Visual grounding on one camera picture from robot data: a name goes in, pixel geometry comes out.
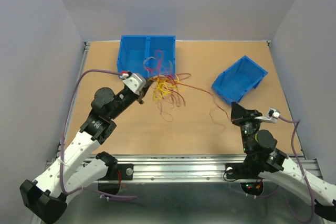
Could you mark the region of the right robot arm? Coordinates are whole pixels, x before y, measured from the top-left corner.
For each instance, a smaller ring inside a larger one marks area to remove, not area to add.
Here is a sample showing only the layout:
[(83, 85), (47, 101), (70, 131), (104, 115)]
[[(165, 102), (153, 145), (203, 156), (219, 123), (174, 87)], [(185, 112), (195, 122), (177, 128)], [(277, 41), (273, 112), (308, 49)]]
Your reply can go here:
[(231, 103), (231, 122), (239, 127), (243, 151), (243, 162), (227, 163), (223, 179), (227, 182), (242, 180), (243, 191), (259, 196), (258, 186), (247, 181), (266, 179), (295, 194), (312, 208), (321, 218), (335, 221), (335, 185), (307, 171), (299, 158), (292, 159), (276, 147), (278, 141), (268, 130), (260, 128), (263, 122), (276, 123), (280, 112), (270, 108), (266, 115), (257, 110), (248, 110), (237, 102)]

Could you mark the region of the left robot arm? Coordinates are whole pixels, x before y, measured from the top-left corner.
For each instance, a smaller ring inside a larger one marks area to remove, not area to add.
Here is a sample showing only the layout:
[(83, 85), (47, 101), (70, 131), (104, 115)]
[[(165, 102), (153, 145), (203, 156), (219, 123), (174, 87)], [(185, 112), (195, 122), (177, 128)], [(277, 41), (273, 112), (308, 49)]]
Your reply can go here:
[(114, 119), (135, 101), (143, 103), (152, 84), (137, 74), (122, 82), (124, 87), (117, 94), (108, 87), (95, 92), (89, 116), (69, 146), (61, 149), (60, 156), (42, 174), (20, 185), (24, 205), (44, 223), (59, 220), (70, 201), (94, 181), (116, 175), (118, 161), (107, 152), (97, 154), (86, 167), (77, 169), (114, 131)]

